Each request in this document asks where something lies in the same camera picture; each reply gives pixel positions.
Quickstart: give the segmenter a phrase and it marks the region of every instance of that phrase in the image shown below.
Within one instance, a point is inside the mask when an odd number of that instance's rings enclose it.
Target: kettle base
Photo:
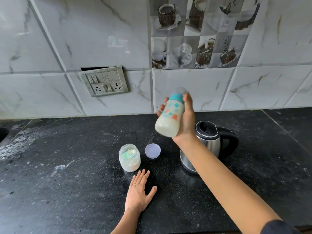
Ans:
[[[189,159],[185,156],[185,154],[183,153],[182,150],[180,150],[180,160],[181,160],[181,163],[182,163],[183,167],[185,168],[185,170],[187,170],[188,172],[190,172],[192,174],[198,175],[198,172],[193,167],[193,165],[191,164]]]

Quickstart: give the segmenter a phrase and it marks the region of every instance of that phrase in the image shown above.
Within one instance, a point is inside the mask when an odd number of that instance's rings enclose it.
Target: saucer image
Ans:
[[[156,29],[158,30],[172,30],[174,29],[175,27],[177,27],[179,24],[181,23],[181,16],[179,14],[176,15],[176,20],[174,22],[173,25],[169,25],[169,26],[162,26],[160,23],[159,23],[159,19],[157,17],[157,19],[155,19],[154,21],[154,26]]]

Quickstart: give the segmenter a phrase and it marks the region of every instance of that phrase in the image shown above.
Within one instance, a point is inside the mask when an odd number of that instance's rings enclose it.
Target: glass jar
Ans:
[[[126,172],[134,172],[141,164],[141,156],[133,144],[126,144],[119,150],[119,162]]]

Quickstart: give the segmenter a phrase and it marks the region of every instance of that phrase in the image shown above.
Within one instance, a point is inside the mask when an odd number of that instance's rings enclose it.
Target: hand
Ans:
[[[173,137],[173,141],[180,146],[183,141],[189,139],[190,137],[196,138],[195,133],[195,112],[193,109],[193,100],[189,93],[183,96],[185,111],[181,118],[180,129],[178,134]],[[162,111],[164,110],[165,105],[160,106],[160,110],[157,111],[157,116],[160,116]]]
[[[145,194],[144,188],[149,176],[149,171],[145,174],[145,169],[138,172],[137,176],[133,176],[127,193],[125,212],[133,211],[140,214],[154,197],[157,187],[153,186],[148,195]]]

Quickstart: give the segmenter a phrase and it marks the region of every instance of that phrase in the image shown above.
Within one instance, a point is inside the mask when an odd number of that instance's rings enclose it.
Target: white lid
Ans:
[[[151,143],[145,147],[145,154],[149,158],[157,158],[160,155],[160,147],[158,144]]]

